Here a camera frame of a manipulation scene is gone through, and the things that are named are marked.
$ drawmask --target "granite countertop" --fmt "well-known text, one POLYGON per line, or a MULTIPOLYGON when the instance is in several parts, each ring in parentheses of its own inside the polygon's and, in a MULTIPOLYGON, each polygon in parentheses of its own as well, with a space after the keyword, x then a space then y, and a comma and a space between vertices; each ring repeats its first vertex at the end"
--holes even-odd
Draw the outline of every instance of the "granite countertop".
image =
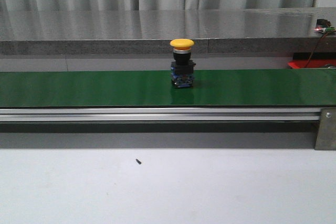
MULTIPOLYGON (((0 13, 0 54, 162 54, 174 38, 197 53, 309 52, 316 19, 336 7, 238 10, 45 11, 0 13)), ((335 52, 335 35, 317 51, 335 52)))

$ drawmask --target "conveyor belt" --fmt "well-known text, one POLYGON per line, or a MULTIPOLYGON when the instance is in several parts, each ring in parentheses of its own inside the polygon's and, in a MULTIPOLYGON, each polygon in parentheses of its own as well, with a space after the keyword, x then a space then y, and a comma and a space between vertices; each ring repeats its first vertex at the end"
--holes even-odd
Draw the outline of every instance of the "conveyor belt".
POLYGON ((336 150, 334 69, 2 72, 0 122, 320 121, 317 150, 336 150))
POLYGON ((334 106, 334 69, 199 70, 174 89, 169 71, 2 72, 1 108, 334 106))

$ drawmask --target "red object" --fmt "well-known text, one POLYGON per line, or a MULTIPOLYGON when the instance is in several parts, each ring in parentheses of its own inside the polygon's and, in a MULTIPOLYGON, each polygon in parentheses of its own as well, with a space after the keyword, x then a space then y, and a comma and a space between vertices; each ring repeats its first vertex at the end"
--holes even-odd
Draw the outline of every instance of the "red object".
MULTIPOLYGON (((288 63, 291 68, 304 68, 307 64, 308 60, 292 60, 288 63)), ((336 59, 328 59, 328 60, 311 60, 307 66, 307 68, 321 68, 326 64, 332 64, 336 66, 336 59)))

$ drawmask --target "yellow button cap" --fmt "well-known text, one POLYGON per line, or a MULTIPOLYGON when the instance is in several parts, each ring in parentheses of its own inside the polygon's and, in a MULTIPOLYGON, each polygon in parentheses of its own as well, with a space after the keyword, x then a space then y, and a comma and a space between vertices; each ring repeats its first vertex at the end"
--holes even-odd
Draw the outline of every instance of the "yellow button cap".
POLYGON ((176 50, 188 50, 194 44, 191 39, 174 39, 170 41, 170 45, 176 50))

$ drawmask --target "conveyor frame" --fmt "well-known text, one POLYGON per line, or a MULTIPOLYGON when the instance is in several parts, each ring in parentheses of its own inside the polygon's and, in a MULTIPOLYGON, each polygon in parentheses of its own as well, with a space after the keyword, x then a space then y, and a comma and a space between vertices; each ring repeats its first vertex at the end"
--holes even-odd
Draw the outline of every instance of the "conveyor frame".
POLYGON ((336 150, 335 107, 151 107, 0 109, 1 122, 320 122, 315 150, 336 150))

